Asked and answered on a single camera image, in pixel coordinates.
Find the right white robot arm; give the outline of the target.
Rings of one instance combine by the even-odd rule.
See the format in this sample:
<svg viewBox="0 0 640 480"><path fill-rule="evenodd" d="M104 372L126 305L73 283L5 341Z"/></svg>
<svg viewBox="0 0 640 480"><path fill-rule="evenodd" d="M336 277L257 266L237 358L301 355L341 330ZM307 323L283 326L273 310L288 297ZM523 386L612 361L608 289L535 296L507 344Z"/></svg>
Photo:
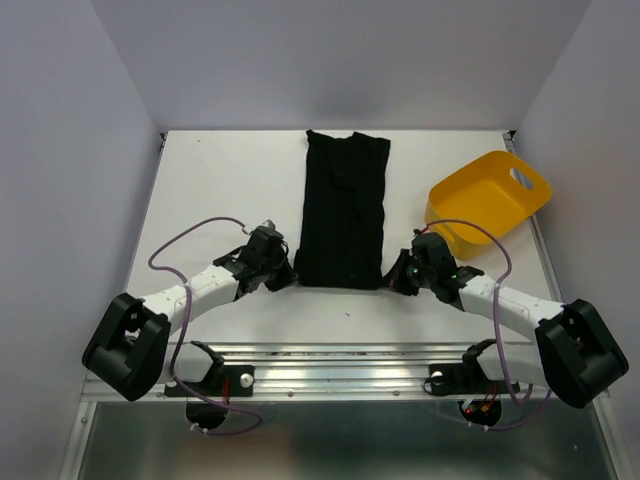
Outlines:
<svg viewBox="0 0 640 480"><path fill-rule="evenodd" d="M430 366L426 390L434 396L517 393L525 384L547 388L565 404L583 408L629 370L591 303L563 304L503 287L480 269L458 265L436 233L415 236L383 285L404 296L428 289L441 303L527 340L506 345L493 337L469 347L457 362Z"/></svg>

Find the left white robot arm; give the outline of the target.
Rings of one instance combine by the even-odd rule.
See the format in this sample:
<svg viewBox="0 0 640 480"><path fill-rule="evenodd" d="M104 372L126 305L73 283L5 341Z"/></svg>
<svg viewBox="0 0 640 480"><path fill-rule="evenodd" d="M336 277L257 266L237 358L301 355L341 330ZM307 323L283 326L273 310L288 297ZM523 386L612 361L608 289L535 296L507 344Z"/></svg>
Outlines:
<svg viewBox="0 0 640 480"><path fill-rule="evenodd" d="M260 285L275 292L295 281L281 233L260 225L246 245L216 259L194 277L161 292L116 296L82 355L82 364L122 397L136 401L171 380L170 336Z"/></svg>

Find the black t shirt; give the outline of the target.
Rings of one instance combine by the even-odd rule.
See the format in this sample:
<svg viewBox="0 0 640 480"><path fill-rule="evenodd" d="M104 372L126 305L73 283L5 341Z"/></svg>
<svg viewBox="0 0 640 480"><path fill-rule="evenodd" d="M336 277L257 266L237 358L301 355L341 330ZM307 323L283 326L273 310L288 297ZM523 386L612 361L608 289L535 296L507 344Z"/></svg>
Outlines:
<svg viewBox="0 0 640 480"><path fill-rule="evenodd" d="M301 285L376 290L382 284L391 141L306 132L306 178L294 270Z"/></svg>

